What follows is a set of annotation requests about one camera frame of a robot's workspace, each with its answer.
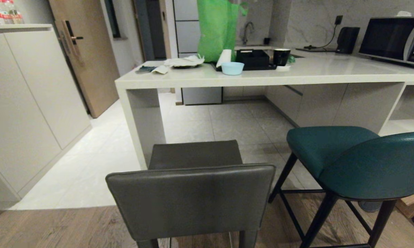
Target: teal bar stool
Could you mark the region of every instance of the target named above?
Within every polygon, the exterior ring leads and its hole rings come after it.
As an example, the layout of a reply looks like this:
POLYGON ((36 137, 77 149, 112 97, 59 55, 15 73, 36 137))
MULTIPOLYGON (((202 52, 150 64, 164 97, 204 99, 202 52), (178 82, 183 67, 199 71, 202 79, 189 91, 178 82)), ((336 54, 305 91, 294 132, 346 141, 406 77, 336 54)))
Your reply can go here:
POLYGON ((365 244, 336 248, 374 248, 398 199, 414 194, 414 132, 379 137, 362 127, 302 127, 288 132, 291 155, 268 202, 279 194, 302 239, 309 248, 338 199, 343 199, 369 233, 365 244), (282 190, 299 159, 322 190, 282 190), (325 193, 306 235, 285 193, 325 193), (373 228, 351 201, 383 201, 373 228))

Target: microwave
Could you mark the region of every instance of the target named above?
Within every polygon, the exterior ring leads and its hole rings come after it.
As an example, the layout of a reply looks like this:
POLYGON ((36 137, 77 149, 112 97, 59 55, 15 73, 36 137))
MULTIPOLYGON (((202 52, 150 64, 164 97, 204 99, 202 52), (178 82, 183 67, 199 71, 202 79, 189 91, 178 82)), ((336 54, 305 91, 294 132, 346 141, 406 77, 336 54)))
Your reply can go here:
POLYGON ((414 16, 371 18, 359 53, 414 65, 414 16))

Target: power cord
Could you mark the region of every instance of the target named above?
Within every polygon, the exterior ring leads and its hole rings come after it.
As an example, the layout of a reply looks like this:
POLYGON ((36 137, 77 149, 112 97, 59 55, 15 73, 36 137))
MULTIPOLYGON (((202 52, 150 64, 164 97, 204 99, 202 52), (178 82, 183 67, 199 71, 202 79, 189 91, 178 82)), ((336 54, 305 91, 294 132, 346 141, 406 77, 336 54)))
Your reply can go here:
POLYGON ((317 49, 317 48, 327 47, 329 44, 331 44, 331 42, 334 40, 334 37, 336 36, 336 28, 337 28, 337 26, 338 26, 338 24, 336 24, 336 26, 334 27, 334 32, 333 32, 333 34, 332 34, 331 41, 329 41, 329 42, 328 42, 328 44, 326 44, 326 45, 324 45, 324 46, 320 46, 320 47, 315 47, 315 46, 309 45, 309 46, 306 46, 306 47, 304 47, 304 48, 305 48, 305 49, 309 49, 309 50, 311 50, 311 49, 317 49))

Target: green bag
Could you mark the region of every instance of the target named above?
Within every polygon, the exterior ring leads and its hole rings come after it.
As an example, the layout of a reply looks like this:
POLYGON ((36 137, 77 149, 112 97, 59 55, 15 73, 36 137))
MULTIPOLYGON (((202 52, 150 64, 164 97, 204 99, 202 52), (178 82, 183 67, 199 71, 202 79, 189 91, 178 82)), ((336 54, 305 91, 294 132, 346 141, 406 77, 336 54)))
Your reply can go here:
MULTIPOLYGON (((218 61, 224 49, 234 51, 239 9, 243 16, 248 12, 243 6, 248 4, 234 4, 228 0, 198 0, 201 27, 198 53, 205 57, 205 62, 218 61)), ((232 61, 235 61, 235 57, 232 52, 232 61)))

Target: black mug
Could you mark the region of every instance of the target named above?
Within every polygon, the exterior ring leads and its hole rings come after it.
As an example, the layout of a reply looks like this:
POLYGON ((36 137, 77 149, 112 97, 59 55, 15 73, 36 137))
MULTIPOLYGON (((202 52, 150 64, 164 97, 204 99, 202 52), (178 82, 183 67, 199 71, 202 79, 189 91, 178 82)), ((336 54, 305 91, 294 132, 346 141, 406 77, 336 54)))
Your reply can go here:
POLYGON ((291 53, 290 49, 285 49, 285 48, 274 49, 274 58, 273 58, 274 65, 286 66, 290 53, 291 53))

